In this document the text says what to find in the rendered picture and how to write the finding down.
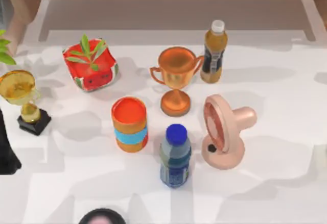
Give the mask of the bronze trophy cup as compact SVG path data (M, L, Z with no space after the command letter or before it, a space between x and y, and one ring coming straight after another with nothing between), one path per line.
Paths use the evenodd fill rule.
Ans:
M151 67L151 77L158 83L169 87L160 102L162 111L170 117L187 114L191 99L182 91L204 62L204 56L197 57L191 50L176 46L164 50L158 57L158 67Z

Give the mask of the orange can with blue band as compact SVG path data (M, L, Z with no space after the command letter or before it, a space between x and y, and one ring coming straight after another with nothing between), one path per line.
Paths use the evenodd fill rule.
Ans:
M118 99L111 108L117 145L125 152L142 150L148 142L147 109L135 97Z

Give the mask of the blue bottle with blue cap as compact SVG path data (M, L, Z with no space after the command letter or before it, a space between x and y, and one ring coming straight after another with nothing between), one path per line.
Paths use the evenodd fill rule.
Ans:
M160 179L170 188L182 186L189 177L192 155L187 129L178 123L167 127L160 144Z

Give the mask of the pink desk fan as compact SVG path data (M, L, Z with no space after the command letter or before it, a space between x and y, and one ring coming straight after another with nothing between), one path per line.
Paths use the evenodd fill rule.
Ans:
M213 94L206 98L203 113L208 132L202 142L204 160L220 170L236 167L245 154L240 133L255 125L256 112L251 107L233 110L221 95Z

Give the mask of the amber bottle with white cap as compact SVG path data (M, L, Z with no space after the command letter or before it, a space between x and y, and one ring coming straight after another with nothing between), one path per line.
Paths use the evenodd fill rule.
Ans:
M206 83L213 84L219 81L227 43L228 36L225 32L225 22L214 20L211 28L205 34L201 78Z

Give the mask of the red watermelon plant pot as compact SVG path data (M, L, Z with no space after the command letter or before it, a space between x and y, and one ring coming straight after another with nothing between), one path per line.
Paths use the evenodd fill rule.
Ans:
M75 84L90 92L111 84L119 74L119 66L102 38L83 35L78 44L62 52Z

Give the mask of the black round object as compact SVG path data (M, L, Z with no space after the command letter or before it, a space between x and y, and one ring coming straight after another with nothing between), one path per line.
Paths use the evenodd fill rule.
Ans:
M86 213L78 224L126 224L118 212L108 208L98 208Z

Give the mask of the gold trophy with black base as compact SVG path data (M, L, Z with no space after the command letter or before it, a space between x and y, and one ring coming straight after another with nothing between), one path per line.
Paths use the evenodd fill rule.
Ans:
M19 128L39 136L51 121L47 111L37 107L40 97L34 76L26 70L12 70L0 77L0 95L10 104L20 106Z

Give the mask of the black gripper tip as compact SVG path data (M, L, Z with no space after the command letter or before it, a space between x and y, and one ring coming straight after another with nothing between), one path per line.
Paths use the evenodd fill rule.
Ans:
M0 175L13 175L21 169L21 166L20 160L10 145L3 113L0 109Z

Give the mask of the green leafy plant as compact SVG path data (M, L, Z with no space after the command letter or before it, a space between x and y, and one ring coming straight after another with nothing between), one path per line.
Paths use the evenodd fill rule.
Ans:
M6 30L0 29L0 62L7 65L16 65L16 61L9 54L8 45L11 43L11 41L3 37L5 33Z

